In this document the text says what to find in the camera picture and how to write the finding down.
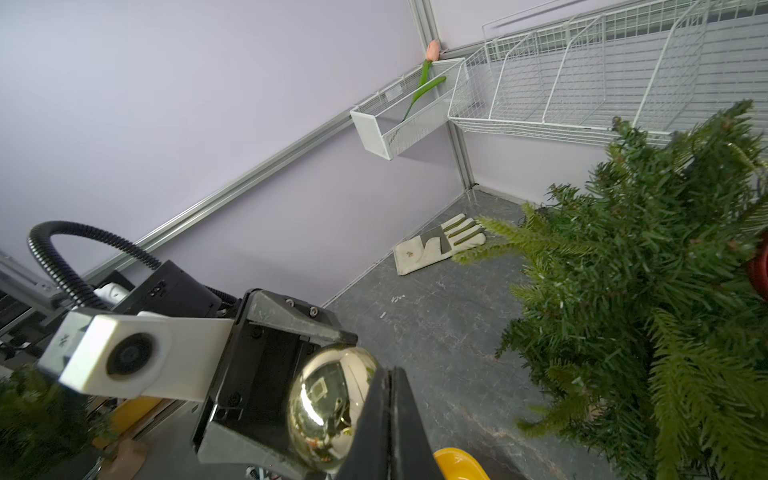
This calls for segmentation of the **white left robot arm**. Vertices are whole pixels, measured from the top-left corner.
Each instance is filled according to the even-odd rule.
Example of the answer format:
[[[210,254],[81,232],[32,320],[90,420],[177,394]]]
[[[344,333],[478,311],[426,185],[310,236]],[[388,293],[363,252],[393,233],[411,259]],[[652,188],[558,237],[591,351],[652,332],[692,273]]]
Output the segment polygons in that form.
[[[141,397],[197,408],[203,464],[284,479],[338,472],[377,365],[330,311],[260,288],[232,296],[82,223],[41,223],[27,243],[49,283],[14,283],[53,324],[37,360],[1,384],[13,477],[91,447],[106,423],[90,401]]]

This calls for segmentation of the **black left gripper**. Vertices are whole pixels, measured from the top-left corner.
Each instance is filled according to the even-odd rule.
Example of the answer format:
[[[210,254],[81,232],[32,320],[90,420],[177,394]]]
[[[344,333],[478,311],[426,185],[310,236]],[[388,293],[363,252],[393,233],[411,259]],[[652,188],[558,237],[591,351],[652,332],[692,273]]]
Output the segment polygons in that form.
[[[327,309],[263,289],[248,291],[192,437],[198,461],[261,467],[284,479],[324,478],[291,446],[288,395],[312,354],[357,340]]]

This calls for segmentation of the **red ribbed ball ornament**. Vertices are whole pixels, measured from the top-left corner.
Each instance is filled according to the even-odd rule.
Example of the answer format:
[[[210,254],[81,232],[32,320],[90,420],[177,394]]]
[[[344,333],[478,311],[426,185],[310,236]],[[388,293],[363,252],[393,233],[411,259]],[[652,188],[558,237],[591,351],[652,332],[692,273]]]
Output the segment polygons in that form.
[[[755,291],[768,299],[767,237],[764,236],[755,256],[747,264],[747,274]]]

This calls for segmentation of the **small silver bell ornament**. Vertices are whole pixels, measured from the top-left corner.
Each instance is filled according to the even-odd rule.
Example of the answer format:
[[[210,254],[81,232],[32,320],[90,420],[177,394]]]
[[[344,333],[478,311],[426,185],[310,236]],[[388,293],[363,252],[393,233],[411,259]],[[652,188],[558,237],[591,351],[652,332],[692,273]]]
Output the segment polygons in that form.
[[[313,354],[289,391],[292,447],[315,470],[335,474],[351,449],[377,360],[358,346],[330,345]]]

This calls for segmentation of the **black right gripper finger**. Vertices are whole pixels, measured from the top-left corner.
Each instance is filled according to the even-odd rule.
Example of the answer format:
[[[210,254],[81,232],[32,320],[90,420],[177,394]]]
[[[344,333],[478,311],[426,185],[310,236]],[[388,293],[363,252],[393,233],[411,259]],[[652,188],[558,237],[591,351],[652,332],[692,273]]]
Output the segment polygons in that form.
[[[380,368],[370,385],[337,479],[444,478],[429,445],[404,369]]]

